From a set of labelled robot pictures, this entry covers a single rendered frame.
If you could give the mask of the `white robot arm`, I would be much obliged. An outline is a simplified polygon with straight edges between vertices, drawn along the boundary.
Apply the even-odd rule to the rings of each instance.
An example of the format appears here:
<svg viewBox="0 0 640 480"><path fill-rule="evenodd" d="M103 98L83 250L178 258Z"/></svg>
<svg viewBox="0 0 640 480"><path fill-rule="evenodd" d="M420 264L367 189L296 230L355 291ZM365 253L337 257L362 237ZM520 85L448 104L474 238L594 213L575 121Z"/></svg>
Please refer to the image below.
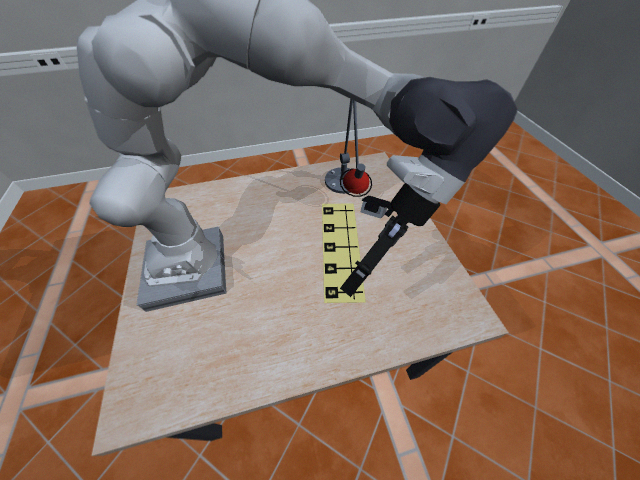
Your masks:
<svg viewBox="0 0 640 480"><path fill-rule="evenodd" d="M512 95L487 79L385 70L341 42L309 0L136 0L88 26L77 57L98 138L120 153L89 204L112 225L143 225L154 235L144 269L150 287L199 282L218 257L185 203L165 198L182 155L161 114L217 57L371 108L404 143L423 149L419 158L393 155L387 167L436 204L451 200L517 113Z"/></svg>

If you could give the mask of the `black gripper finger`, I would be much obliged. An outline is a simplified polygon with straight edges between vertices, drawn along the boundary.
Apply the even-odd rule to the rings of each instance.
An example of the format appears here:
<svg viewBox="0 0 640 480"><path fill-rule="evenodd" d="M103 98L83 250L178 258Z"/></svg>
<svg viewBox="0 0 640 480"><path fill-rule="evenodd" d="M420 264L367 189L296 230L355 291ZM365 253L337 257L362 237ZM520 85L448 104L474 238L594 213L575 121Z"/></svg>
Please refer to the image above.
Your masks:
<svg viewBox="0 0 640 480"><path fill-rule="evenodd" d="M397 215L397 216L398 216L398 215ZM396 216L396 217L397 217L397 216ZM391 219L392 219L392 220L394 220L396 217L394 217L394 216L392 215ZM406 225L404 228L407 230L409 227ZM372 249L372 248L371 248L371 249ZM370 249L370 250L371 250L371 249ZM370 250L369 250L369 251L370 251ZM369 251L368 251L368 253L369 253ZM368 253L367 253L367 254L368 254ZM367 255L367 254L366 254L366 255ZM366 255L365 255L365 257L366 257ZM365 257L364 257L364 258L365 258ZM364 259L364 258L363 258L363 259ZM362 260L363 260L363 259L362 259ZM362 262L362 260L361 260L361 262Z"/></svg>
<svg viewBox="0 0 640 480"><path fill-rule="evenodd" d="M350 297L355 293L368 275L372 273L373 269L387 253L390 247L393 247L399 238L406 233L407 230L405 228L401 230L401 226L399 224L396 223L394 225L392 222L393 220L390 218L385 224L385 228L379 234L379 240L372 247L362 262L359 262L358 260L356 261L355 264L357 264L357 267L340 287L340 289Z"/></svg>

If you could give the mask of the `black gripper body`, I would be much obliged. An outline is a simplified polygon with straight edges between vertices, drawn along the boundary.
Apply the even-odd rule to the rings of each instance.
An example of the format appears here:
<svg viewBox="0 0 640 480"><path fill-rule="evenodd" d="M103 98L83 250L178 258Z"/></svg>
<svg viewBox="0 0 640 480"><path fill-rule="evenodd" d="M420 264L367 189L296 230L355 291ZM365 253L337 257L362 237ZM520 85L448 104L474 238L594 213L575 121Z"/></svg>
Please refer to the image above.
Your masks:
<svg viewBox="0 0 640 480"><path fill-rule="evenodd" d="M403 230L407 223L423 226L440 207L440 203L433 203L404 183L391 201L392 209L398 214L393 224L399 224Z"/></svg>

